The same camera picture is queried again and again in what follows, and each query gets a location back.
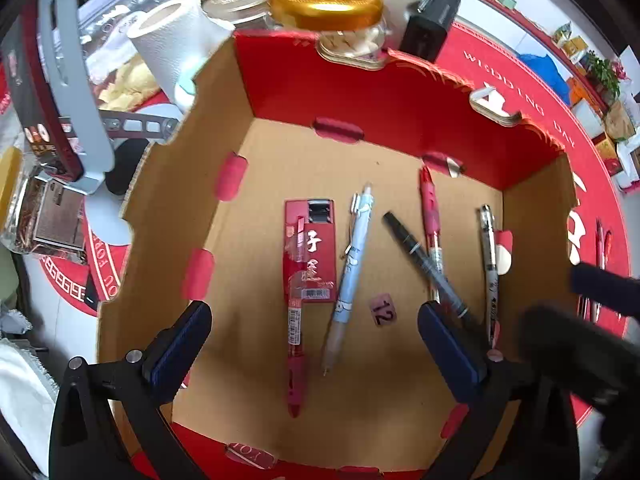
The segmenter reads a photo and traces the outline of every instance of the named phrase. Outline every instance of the light blue pen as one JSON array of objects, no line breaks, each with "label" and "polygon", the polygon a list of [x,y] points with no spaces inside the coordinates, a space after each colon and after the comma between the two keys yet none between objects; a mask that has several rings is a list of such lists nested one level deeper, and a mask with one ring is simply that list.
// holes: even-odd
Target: light blue pen
[{"label": "light blue pen", "polygon": [[332,317],[326,345],[324,346],[324,355],[322,356],[322,373],[324,375],[327,375],[327,372],[333,368],[335,360],[340,353],[344,331],[351,315],[353,297],[356,294],[360,266],[364,257],[364,246],[367,241],[372,206],[371,184],[367,183],[361,194],[353,196],[351,203],[351,214],[353,215],[351,243],[349,244],[347,260],[344,264],[338,301],[335,302],[334,316]]}]

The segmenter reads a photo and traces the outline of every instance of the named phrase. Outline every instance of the potted plant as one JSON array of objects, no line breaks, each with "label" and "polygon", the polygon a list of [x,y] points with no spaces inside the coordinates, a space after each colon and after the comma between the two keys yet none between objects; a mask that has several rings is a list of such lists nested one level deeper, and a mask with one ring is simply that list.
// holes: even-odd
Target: potted plant
[{"label": "potted plant", "polygon": [[590,50],[587,53],[585,69],[587,78],[596,91],[608,105],[611,105],[620,95],[620,83],[610,60],[600,59],[593,50]]}]

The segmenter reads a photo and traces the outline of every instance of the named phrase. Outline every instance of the gold lid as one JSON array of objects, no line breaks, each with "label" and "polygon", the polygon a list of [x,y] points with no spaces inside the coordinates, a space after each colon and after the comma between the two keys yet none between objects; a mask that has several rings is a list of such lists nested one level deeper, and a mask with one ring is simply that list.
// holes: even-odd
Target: gold lid
[{"label": "gold lid", "polygon": [[269,0],[271,15],[285,27],[358,30],[382,17],[382,0]]}]

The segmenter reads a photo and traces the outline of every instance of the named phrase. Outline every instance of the towel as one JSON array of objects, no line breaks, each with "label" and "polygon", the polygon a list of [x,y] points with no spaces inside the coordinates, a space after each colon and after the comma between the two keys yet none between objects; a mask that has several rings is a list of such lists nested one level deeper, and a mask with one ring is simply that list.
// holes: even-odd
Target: towel
[{"label": "towel", "polygon": [[45,476],[57,397],[56,383],[37,358],[0,340],[0,412]]}]

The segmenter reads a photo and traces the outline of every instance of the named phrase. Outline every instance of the glass jar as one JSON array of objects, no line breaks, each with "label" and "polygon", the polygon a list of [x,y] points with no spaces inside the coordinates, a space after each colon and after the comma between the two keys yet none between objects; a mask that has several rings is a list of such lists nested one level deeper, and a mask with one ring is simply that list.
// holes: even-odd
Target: glass jar
[{"label": "glass jar", "polygon": [[321,50],[333,56],[377,59],[385,41],[382,0],[269,0],[282,28],[319,33]]}]

